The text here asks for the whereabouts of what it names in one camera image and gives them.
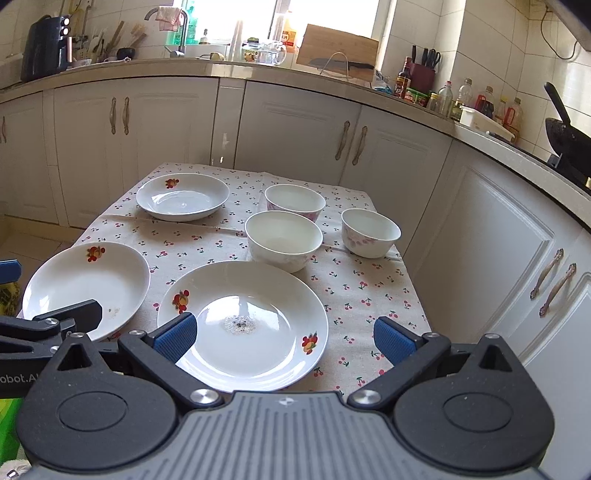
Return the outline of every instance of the range hood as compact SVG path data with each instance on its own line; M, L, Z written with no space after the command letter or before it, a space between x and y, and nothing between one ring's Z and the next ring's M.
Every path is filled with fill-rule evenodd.
M545 0L560 21L591 51L591 0Z

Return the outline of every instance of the faucet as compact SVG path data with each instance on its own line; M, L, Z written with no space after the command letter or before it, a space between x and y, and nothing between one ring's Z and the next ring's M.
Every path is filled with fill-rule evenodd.
M158 7L153 8L144 17L144 20L149 20L152 15L158 11ZM189 16L184 9L181 9L181 16L183 17L183 30L181 32L181 44L178 46L178 50L170 51L170 58L184 57L185 47L187 46L187 33L189 31Z

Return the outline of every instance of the black appliance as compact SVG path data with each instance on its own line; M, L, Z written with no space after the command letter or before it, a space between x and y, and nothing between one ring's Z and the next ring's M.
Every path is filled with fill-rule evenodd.
M69 17L45 15L29 29L22 56L21 80L30 82L63 72L72 63Z

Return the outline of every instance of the cabinet panel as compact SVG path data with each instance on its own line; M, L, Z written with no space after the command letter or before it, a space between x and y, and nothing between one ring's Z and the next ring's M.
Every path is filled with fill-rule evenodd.
M6 213L57 223L43 136L43 94L0 105L0 124Z
M192 77L121 81L117 100L126 189L165 161L209 165L217 83Z
M336 185L360 109L328 95L248 82L235 168Z
M340 185L367 192L376 210L396 222L402 230L396 242L402 255L451 143L450 137L391 113L367 106L361 110Z
M532 301L540 271L580 231L541 192L455 141L404 261L436 331L455 342L492 331L511 344L562 267Z
M120 80L56 90L55 124L61 187L71 226L85 228L124 192L121 148L123 125L117 113ZM111 111L115 99L115 133Z

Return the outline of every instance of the white container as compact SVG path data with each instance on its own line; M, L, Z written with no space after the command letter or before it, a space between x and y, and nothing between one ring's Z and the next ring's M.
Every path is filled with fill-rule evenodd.
M283 210L315 222L326 206L326 200L314 190L299 185L272 185L265 190L267 210Z
M291 212L255 213L244 227L252 259L288 273L304 268L323 240L312 220Z
M466 125L467 127L478 130L479 132L496 133L505 138L507 141L511 141L511 139L515 136L506 128L496 123L492 118L488 118L478 110L474 110L473 108L469 108L467 106L462 106L461 109L462 117L460 118L460 123L462 125Z
M402 235L396 223L370 210L350 208L341 214L341 219L343 243L360 257L385 256Z

